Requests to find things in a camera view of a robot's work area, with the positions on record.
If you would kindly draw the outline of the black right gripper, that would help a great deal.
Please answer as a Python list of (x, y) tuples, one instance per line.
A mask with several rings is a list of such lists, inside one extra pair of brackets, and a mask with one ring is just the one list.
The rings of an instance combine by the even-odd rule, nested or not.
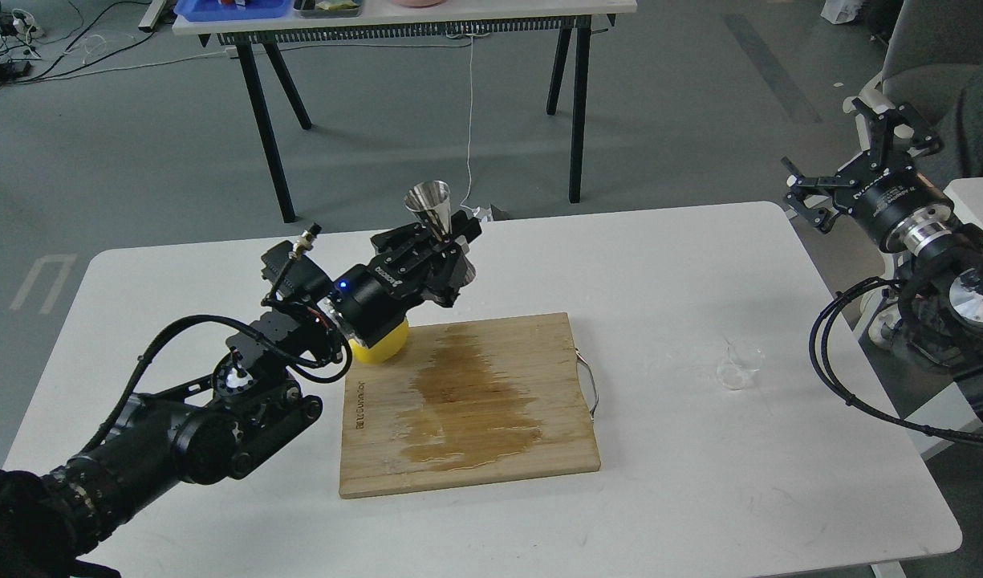
[(941, 136), (909, 103), (872, 108), (855, 96), (848, 110), (860, 122), (861, 157), (840, 174), (814, 178), (782, 157), (787, 205), (820, 234), (848, 215), (881, 252), (923, 252), (951, 233), (953, 202), (914, 169), (916, 158), (943, 149)]

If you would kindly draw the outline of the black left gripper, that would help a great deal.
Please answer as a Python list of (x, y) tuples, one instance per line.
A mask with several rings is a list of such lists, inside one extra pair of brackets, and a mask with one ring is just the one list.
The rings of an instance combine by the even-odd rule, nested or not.
[[(456, 212), (450, 224), (449, 241), (435, 251), (435, 234), (426, 226), (399, 226), (373, 235), (373, 259), (335, 279), (327, 297), (342, 332), (370, 347), (414, 307), (428, 301), (453, 307), (462, 287), (476, 278), (468, 253), (481, 224), (470, 212)], [(430, 266), (428, 277), (411, 266)]]

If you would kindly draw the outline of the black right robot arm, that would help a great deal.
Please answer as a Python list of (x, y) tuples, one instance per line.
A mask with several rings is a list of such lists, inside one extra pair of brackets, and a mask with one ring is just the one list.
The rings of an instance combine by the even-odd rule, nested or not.
[(877, 332), (884, 347), (921, 368), (949, 374), (983, 427), (983, 229), (961, 221), (916, 158), (938, 153), (942, 139), (910, 104), (871, 108), (850, 101), (867, 147), (831, 176), (807, 177), (789, 160), (785, 201), (811, 227), (829, 233), (846, 216), (890, 259), (888, 276), (839, 292), (811, 326), (809, 357), (820, 381), (850, 407), (943, 442), (983, 449), (983, 434), (892, 417), (841, 383), (828, 341), (837, 315), (873, 294), (890, 319)]

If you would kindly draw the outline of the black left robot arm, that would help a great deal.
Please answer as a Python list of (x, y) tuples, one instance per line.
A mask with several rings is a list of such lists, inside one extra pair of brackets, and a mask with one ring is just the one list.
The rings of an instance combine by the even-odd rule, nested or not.
[[(176, 484), (242, 479), (318, 421), (322, 399), (299, 378), (333, 383), (354, 347), (402, 336), (412, 308), (452, 307), (475, 278), (466, 253), (480, 221), (465, 211), (418, 218), (374, 235), (373, 260), (338, 278), (308, 258), (321, 231), (311, 226), (263, 254), (270, 291), (259, 319), (188, 315), (165, 326), (81, 451), (43, 476), (0, 469), (0, 577), (116, 577), (83, 555)], [(206, 323), (234, 330), (213, 371), (137, 393), (162, 348)]]

